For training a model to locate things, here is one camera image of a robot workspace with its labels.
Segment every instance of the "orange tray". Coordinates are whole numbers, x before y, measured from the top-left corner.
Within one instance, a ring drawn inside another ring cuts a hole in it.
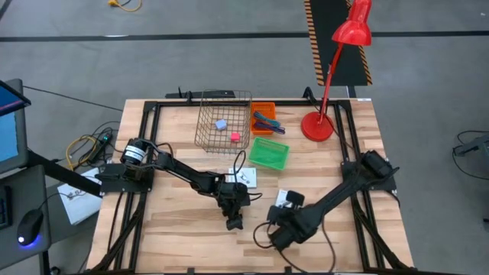
[[[251,103],[251,133],[258,135],[273,134],[272,130],[256,129],[253,125],[257,119],[253,116],[254,112],[260,112],[265,118],[275,118],[275,103],[273,102],[252,102]]]

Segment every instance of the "computer mouse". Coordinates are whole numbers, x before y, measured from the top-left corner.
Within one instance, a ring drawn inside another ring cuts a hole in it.
[[[43,223],[44,213],[41,209],[32,209],[25,213],[17,227],[17,241],[20,245],[34,242]]]

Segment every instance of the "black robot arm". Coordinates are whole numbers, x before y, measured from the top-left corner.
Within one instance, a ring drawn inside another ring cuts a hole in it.
[[[398,169],[385,161],[377,152],[368,151],[358,161],[354,172],[331,192],[312,205],[303,208],[270,207],[270,223],[279,228],[270,235],[271,244],[282,251],[293,242],[302,244],[311,238],[321,225],[324,215],[333,210],[357,191],[390,178]]]
[[[143,164],[142,160],[146,157],[149,147],[152,147],[157,152],[156,160]],[[228,230],[234,228],[243,229],[240,210],[242,206],[251,204],[248,188],[243,183],[226,182],[226,176],[228,174],[194,170],[192,167],[175,159],[171,147],[169,154],[160,150],[155,143],[141,138],[129,140],[128,145],[122,153],[121,163],[125,165],[125,170],[122,175],[117,175],[119,179],[122,178],[137,182],[146,178],[147,174],[152,173],[153,170],[162,170],[188,182],[190,187],[197,191],[198,194],[216,199],[218,207],[222,210],[222,214],[228,218],[226,221]],[[107,176],[114,175],[104,175],[101,173],[97,178],[103,182]]]

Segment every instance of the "wooden table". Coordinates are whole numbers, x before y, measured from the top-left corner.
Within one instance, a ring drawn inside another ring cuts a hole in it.
[[[138,136],[144,100],[125,103],[116,147],[123,150],[130,138]],[[384,155],[381,133],[371,101],[351,100],[361,150],[375,149]],[[287,263],[274,249],[263,250],[252,239],[253,229],[264,222],[270,205],[274,204],[278,189],[293,189],[306,196],[305,204],[315,202],[342,181],[339,164],[342,162],[339,139],[332,135],[327,141],[316,143],[304,138],[300,130],[302,117],[313,107],[277,107],[277,119],[287,134],[270,136],[290,146],[290,155],[284,171],[270,170],[248,161],[246,167],[257,168],[257,192],[264,195],[251,206],[243,208],[244,230],[228,231],[225,217],[214,199],[200,196],[188,183],[157,171],[154,188],[147,199],[144,214],[137,272],[283,272]],[[198,107],[164,107],[158,125],[157,143],[169,142],[176,150],[176,158],[196,170],[227,173],[235,156],[207,154],[194,144]],[[332,108],[329,115],[334,119]],[[412,265],[403,221],[397,202],[385,192],[371,192],[378,231],[393,252]],[[99,220],[89,255],[88,268],[95,266],[107,251],[108,235],[118,194],[104,197]],[[119,209],[115,233],[117,237],[125,198]],[[351,203],[344,201],[325,217],[326,230],[337,255],[337,271],[361,271],[361,260]],[[265,228],[257,239],[267,243]],[[128,266],[132,237],[125,246],[123,267]],[[367,237],[371,265],[374,253]],[[332,253],[320,230],[304,244],[292,244],[285,255],[299,267],[325,272],[332,261]]]

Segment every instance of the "yellow cable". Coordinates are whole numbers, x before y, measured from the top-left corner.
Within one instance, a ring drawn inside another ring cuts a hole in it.
[[[70,170],[72,170],[72,171],[75,170],[75,167],[76,166],[78,166],[78,165],[80,165],[82,163],[85,163],[89,159],[89,157],[90,157],[90,154],[89,154],[88,156],[86,156],[85,158],[83,158],[81,161],[79,161],[77,163],[72,163],[71,162],[71,158],[70,158],[70,150],[71,150],[71,147],[73,147],[75,144],[77,144],[78,142],[83,141],[85,139],[88,139],[91,142],[93,142],[92,153],[95,152],[97,140],[95,138],[93,138],[93,137],[90,137],[90,136],[83,136],[81,138],[77,138],[72,143],[70,143],[70,145],[68,145],[68,147],[66,148],[66,161],[68,162],[68,168],[70,168]]]
[[[133,9],[124,8],[123,6],[121,6],[121,4],[119,4],[118,0],[108,0],[108,4],[111,6],[122,8],[124,11],[127,11],[127,12],[135,12],[141,8],[141,6],[143,5],[143,0],[139,0],[138,6],[136,8],[133,8]]]

